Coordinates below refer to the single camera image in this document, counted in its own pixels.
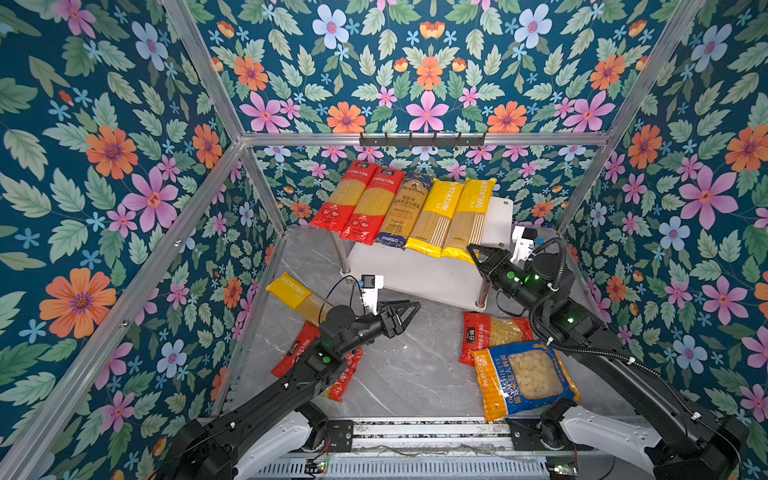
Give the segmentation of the amber blue spaghetti bag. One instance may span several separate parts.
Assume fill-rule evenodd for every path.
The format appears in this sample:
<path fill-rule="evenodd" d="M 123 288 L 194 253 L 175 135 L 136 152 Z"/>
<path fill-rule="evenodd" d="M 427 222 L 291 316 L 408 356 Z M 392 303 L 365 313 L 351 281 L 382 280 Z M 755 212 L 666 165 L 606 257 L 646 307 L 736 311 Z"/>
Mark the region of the amber blue spaghetti bag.
<path fill-rule="evenodd" d="M 431 191 L 434 178 L 426 174 L 408 173 L 374 240 L 375 243 L 404 249 Z"/>

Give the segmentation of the yellow Pastatime spaghetti bag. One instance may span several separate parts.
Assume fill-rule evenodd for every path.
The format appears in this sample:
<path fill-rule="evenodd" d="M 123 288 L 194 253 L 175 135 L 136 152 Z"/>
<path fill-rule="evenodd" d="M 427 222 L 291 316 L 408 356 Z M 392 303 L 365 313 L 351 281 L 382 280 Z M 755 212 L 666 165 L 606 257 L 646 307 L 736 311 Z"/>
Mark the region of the yellow Pastatime spaghetti bag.
<path fill-rule="evenodd" d="M 435 180 L 405 248 L 439 258 L 459 199 L 464 189 L 460 182 Z"/>

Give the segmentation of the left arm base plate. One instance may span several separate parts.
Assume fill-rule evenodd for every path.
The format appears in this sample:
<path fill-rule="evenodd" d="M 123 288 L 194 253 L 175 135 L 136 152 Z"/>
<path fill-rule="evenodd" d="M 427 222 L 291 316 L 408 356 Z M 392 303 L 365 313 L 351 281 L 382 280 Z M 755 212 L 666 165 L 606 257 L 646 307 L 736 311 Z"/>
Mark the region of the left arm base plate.
<path fill-rule="evenodd" d="M 341 452 L 352 451 L 355 422 L 348 419 L 334 419 L 313 425 L 304 452 Z"/>

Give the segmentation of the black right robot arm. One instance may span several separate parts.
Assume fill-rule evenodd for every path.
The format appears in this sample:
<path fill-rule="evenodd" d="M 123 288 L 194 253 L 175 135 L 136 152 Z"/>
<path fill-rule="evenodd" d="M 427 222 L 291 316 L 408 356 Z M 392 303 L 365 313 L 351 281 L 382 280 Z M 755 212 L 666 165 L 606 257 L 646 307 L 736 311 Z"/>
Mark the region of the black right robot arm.
<path fill-rule="evenodd" d="M 535 247 L 524 264 L 501 248 L 467 250 L 483 280 L 527 310 L 538 340 L 599 376 L 645 421 L 625 423 L 558 400 L 541 417 L 543 441 L 592 447 L 656 479 L 726 479 L 740 467 L 747 427 L 684 398 L 632 355 L 600 314 L 572 298 L 577 276 L 563 239 Z"/>

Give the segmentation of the red macaroni bag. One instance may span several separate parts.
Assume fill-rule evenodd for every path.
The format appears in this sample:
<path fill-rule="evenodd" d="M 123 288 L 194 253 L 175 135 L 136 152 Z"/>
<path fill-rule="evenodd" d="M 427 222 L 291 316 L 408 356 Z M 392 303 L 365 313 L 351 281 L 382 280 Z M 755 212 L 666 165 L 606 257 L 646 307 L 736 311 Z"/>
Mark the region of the red macaroni bag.
<path fill-rule="evenodd" d="M 280 378 L 287 374 L 297 362 L 299 357 L 304 353 L 304 351 L 313 343 L 314 340 L 318 339 L 319 337 L 319 329 L 310 322 L 305 322 L 299 334 L 288 349 L 288 352 L 271 370 L 271 374 L 275 378 Z M 330 400 L 341 402 L 349 383 L 356 373 L 362 357 L 363 351 L 361 348 L 346 354 L 345 360 L 347 362 L 347 368 L 334 383 L 332 383 L 322 392 L 322 395 L 329 398 Z"/>

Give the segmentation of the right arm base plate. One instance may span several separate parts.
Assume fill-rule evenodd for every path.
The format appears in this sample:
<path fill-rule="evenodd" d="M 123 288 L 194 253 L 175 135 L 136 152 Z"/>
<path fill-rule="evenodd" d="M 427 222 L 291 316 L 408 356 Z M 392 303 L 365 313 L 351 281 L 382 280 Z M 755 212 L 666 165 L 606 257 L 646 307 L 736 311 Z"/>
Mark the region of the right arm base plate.
<path fill-rule="evenodd" d="M 518 451 L 573 451 L 589 452 L 593 447 L 575 444 L 554 427 L 542 426 L 538 418 L 507 417 L 511 442 Z"/>

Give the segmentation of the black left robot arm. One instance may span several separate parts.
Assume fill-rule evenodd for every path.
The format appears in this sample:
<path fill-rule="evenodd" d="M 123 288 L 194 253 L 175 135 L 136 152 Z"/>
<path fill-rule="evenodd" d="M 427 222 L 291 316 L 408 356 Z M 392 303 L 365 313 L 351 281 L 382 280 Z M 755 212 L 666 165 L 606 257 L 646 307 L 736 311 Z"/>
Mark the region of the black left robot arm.
<path fill-rule="evenodd" d="M 279 457 L 325 440 L 326 414 L 312 400 L 347 370 L 346 355 L 405 332 L 419 312 L 415 301 L 386 301 L 357 316 L 347 305 L 330 309 L 320 337 L 287 373 L 240 407 L 203 424 L 191 420 L 151 479 L 250 479 Z"/>

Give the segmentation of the red spaghetti bag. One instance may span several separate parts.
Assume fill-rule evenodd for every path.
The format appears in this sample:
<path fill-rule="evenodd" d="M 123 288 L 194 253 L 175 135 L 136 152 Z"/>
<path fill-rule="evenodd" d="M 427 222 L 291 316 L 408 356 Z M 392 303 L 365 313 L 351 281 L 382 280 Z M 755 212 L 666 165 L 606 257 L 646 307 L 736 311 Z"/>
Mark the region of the red spaghetti bag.
<path fill-rule="evenodd" d="M 329 199 L 311 220 L 310 225 L 317 229 L 340 233 L 379 169 L 380 167 L 375 163 L 354 161 L 345 171 Z"/>
<path fill-rule="evenodd" d="M 401 170 L 379 169 L 342 229 L 340 238 L 372 245 L 404 177 Z"/>

